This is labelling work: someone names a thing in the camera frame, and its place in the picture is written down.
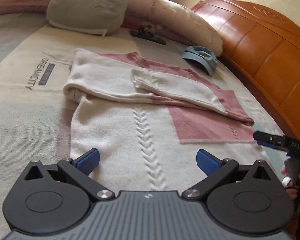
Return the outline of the person's right hand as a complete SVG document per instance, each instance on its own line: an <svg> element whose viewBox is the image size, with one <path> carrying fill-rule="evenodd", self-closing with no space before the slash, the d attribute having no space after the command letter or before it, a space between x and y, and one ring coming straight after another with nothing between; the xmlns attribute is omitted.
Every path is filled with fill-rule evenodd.
<svg viewBox="0 0 300 240"><path fill-rule="evenodd" d="M282 180L283 186L286 188L286 192L289 195L291 200L294 200L297 197L298 189L295 186L294 180L287 176L286 168L283 167L281 170L281 174L284 175L284 179Z"/></svg>

